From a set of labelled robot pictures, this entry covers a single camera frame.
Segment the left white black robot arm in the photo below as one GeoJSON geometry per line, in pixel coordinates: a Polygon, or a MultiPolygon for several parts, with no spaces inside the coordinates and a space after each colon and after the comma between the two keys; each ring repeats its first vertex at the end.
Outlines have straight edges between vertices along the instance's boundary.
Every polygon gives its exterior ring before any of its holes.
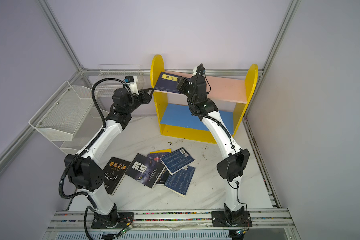
{"type": "Polygon", "coordinates": [[[72,199],[84,195],[94,210],[95,220],[106,228],[112,228],[119,222],[116,204],[110,199],[104,181],[106,179],[100,167],[100,158],[110,143],[130,122],[132,112],[152,100],[153,88],[130,93],[125,88],[114,91],[113,108],[102,117],[103,125],[96,135],[76,154],[65,157],[65,170],[59,182],[59,195],[63,199],[72,199]]]}

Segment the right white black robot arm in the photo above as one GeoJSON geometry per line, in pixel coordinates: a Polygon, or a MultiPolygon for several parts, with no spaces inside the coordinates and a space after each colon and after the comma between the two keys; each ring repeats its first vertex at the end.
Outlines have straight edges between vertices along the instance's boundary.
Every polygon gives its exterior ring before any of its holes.
{"type": "Polygon", "coordinates": [[[224,216],[227,225],[237,226],[247,218],[247,206],[240,200],[241,181],[250,153],[243,149],[225,126],[218,107],[208,98],[207,82],[201,75],[180,77],[176,89],[187,97],[192,115],[198,117],[215,139],[222,154],[217,171],[227,181],[224,216]]]}

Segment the navy blue book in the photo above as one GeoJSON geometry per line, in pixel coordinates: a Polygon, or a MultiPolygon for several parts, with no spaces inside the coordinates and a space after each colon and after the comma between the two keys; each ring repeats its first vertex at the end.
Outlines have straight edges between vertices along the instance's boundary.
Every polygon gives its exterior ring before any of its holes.
{"type": "Polygon", "coordinates": [[[177,173],[169,176],[165,183],[165,187],[184,197],[187,194],[195,170],[196,168],[192,166],[182,168],[177,173]]]}
{"type": "Polygon", "coordinates": [[[195,159],[188,153],[185,148],[180,148],[161,158],[161,162],[167,168],[167,171],[170,173],[170,175],[179,172],[194,160],[195,159]]]}
{"type": "Polygon", "coordinates": [[[176,89],[177,80],[180,77],[183,77],[183,76],[170,74],[170,73],[166,73],[166,72],[161,72],[158,77],[158,80],[155,84],[154,90],[158,91],[158,92],[180,94],[176,89]]]}

